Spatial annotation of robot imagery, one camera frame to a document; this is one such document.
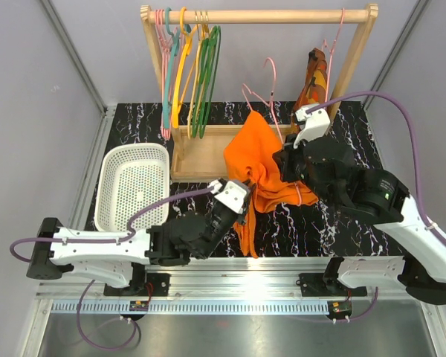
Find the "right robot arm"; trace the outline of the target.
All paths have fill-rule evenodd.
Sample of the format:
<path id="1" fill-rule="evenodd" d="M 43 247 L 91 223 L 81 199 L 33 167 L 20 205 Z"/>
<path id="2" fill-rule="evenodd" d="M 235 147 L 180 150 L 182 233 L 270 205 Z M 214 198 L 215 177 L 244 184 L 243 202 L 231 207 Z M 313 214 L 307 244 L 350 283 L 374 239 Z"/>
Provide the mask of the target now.
<path id="1" fill-rule="evenodd" d="M 297 141 L 289 135 L 272 157 L 282 181 L 302 182 L 326 205 L 383 231 L 407 252 L 384 260 L 330 259 L 322 278 L 329 294 L 387 287 L 446 305 L 446 236 L 426 226 L 416 199 L 392 173 L 357 165 L 352 148 L 328 136 Z"/>

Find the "pink wire hanger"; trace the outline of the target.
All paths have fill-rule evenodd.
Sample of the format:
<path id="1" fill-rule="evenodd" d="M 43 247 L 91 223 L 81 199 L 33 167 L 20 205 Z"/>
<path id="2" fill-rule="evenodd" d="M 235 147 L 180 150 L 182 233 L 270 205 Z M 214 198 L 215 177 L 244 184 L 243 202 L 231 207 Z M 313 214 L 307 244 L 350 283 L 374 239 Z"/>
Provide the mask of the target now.
<path id="1" fill-rule="evenodd" d="M 278 120 L 277 120 L 277 116 L 274 110 L 274 92 L 276 89 L 276 85 L 277 85 L 277 67 L 276 64 L 274 62 L 274 60 L 271 57 L 267 57 L 265 59 L 265 62 L 263 64 L 263 67 L 265 67 L 268 63 L 271 64 L 271 69 L 272 69 L 272 84 L 271 84 L 271 91 L 270 91 L 270 97 L 268 100 L 264 100 L 264 98 L 262 96 L 260 96 L 259 94 L 257 94 L 255 91 L 251 90 L 250 87 L 243 83 L 242 84 L 242 94 L 244 96 L 244 99 L 247 103 L 248 108 L 253 111 L 253 107 L 251 105 L 251 102 L 248 99 L 249 95 L 253 95 L 254 97 L 256 97 L 257 99 L 259 99 L 265 106 L 267 106 L 270 110 L 271 113 L 271 118 L 274 122 L 274 125 L 276 126 L 276 130 L 277 130 L 277 134 L 279 136 L 279 140 L 281 142 L 281 144 L 284 144 L 283 141 L 283 137 L 282 137 L 282 133 L 278 124 Z"/>

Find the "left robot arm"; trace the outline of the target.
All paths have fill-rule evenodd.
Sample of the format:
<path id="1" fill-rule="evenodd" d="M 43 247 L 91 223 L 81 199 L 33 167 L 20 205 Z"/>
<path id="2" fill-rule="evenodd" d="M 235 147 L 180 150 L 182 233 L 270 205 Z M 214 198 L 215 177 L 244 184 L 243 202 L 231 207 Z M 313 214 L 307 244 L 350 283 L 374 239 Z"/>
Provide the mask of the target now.
<path id="1" fill-rule="evenodd" d="M 248 181 L 218 179 L 205 189 L 162 199 L 132 220 L 165 203 L 201 194 L 213 197 L 208 214 L 190 211 L 160 225 L 129 226 L 124 232 L 78 231 L 62 227 L 56 219 L 45 219 L 39 236 L 32 240 L 26 275 L 34 280 L 58 280 L 73 274 L 139 295 L 146 277 L 136 271 L 138 267 L 185 266 L 193 258 L 209 258 L 234 224 L 245 223 L 252 191 Z"/>

